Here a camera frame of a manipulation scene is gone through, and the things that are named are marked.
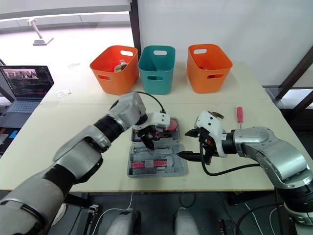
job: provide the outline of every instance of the gray plastic tray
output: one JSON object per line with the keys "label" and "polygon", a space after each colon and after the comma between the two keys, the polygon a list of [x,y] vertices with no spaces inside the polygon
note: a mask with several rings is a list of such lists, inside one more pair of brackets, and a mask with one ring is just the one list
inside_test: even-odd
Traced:
{"label": "gray plastic tray", "polygon": [[[132,131],[133,144],[130,148],[127,175],[137,177],[168,177],[181,176],[188,173],[187,161],[177,155],[184,150],[179,143],[179,123],[172,138],[154,141],[155,149],[150,150],[141,141],[136,141]],[[154,161],[166,161],[167,166],[154,166]],[[142,163],[144,168],[132,168],[132,163]]]}

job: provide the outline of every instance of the bin handle hole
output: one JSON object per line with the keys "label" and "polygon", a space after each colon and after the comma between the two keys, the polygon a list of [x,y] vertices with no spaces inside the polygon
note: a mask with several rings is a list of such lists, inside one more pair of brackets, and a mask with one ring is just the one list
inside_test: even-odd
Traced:
{"label": "bin handle hole", "polygon": [[122,55],[133,56],[134,54],[131,51],[121,50]]}
{"label": "bin handle hole", "polygon": [[165,51],[165,50],[154,50],[153,54],[154,55],[167,55],[167,51]]}
{"label": "bin handle hole", "polygon": [[113,81],[113,78],[112,78],[112,77],[107,77],[107,76],[102,76],[102,75],[98,75],[98,77],[99,77],[100,79],[103,79],[103,80]]}
{"label": "bin handle hole", "polygon": [[194,54],[205,54],[207,52],[207,49],[197,49],[194,50]]}
{"label": "bin handle hole", "polygon": [[162,81],[163,77],[161,76],[147,76],[148,80],[154,80],[154,81]]}
{"label": "bin handle hole", "polygon": [[208,75],[207,78],[220,78],[223,77],[223,74],[212,74],[212,75]]}

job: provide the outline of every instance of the laptop screen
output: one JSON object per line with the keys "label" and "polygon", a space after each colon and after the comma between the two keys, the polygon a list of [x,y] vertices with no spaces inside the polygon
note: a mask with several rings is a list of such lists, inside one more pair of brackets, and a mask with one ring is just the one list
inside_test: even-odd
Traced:
{"label": "laptop screen", "polygon": [[43,98],[54,84],[47,66],[0,66],[16,98]]}

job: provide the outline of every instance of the white table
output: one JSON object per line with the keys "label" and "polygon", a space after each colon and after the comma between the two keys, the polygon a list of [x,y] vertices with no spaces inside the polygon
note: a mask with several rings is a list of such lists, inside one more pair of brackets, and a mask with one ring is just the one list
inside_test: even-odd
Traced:
{"label": "white table", "polygon": [[[234,63],[232,74],[222,90],[213,94],[196,94],[184,80],[174,82],[169,95],[157,96],[172,117],[179,118],[180,142],[186,150],[199,151],[199,142],[186,137],[184,133],[193,128],[194,121],[202,110],[216,111],[225,116],[226,131],[237,129],[237,106],[244,109],[243,128],[266,126],[278,138],[296,146],[307,159],[310,167],[313,161],[303,145],[284,120],[280,111],[267,97],[262,87],[241,63]],[[88,70],[79,72],[80,83],[62,83],[55,86],[35,110],[19,132],[4,156],[0,159],[0,189],[11,190],[29,176],[47,168],[57,149],[89,124],[95,123],[110,108],[118,96],[102,92],[93,74]],[[55,92],[71,87],[73,93],[57,99]],[[141,90],[136,84],[134,90]],[[158,111],[154,100],[144,97],[148,112]],[[215,190],[272,190],[273,185],[259,167],[251,167],[229,174],[209,177],[200,163],[188,162],[189,173],[179,177],[131,179],[126,175],[129,156],[130,130],[116,139],[111,148],[103,154],[101,168],[83,184],[75,185],[72,191],[215,191]],[[253,160],[228,155],[226,159],[214,157],[211,172],[254,163]]]}

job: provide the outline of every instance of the white cable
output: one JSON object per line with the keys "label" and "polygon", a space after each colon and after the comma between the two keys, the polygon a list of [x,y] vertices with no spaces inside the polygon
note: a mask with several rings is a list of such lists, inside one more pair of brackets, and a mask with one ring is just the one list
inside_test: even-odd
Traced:
{"label": "white cable", "polygon": [[269,213],[269,217],[268,217],[268,220],[269,220],[269,225],[270,225],[270,228],[272,229],[272,232],[274,235],[276,235],[276,233],[274,232],[274,228],[273,228],[273,225],[272,225],[272,214],[273,212],[277,210],[277,207],[272,209],[272,211]]}
{"label": "white cable", "polygon": [[[247,205],[247,203],[245,203],[245,206],[248,208],[249,211],[251,210],[250,207]],[[262,233],[262,230],[261,230],[261,228],[260,228],[260,225],[259,225],[259,223],[258,223],[258,220],[256,219],[255,214],[254,214],[253,212],[252,212],[251,214],[252,214],[253,217],[254,217],[256,226],[258,226],[258,229],[259,229],[259,231],[260,231],[260,234],[264,235],[264,234]]]}
{"label": "white cable", "polygon": [[96,226],[94,227],[94,230],[93,230],[92,235],[94,235],[94,233],[96,232],[96,229],[97,229],[98,223],[99,223],[99,221],[100,221],[101,217],[102,217],[105,213],[107,213],[107,212],[109,212],[109,211],[113,211],[113,210],[116,210],[116,211],[127,211],[128,209],[130,209],[130,208],[131,208],[131,205],[132,205],[132,200],[133,200],[133,192],[132,192],[132,195],[131,195],[131,201],[130,201],[130,203],[129,203],[129,206],[128,206],[126,209],[111,208],[111,209],[108,209],[108,210],[106,210],[105,212],[103,212],[103,213],[100,215],[100,217],[98,218],[98,221],[97,221],[97,223],[96,223]]}

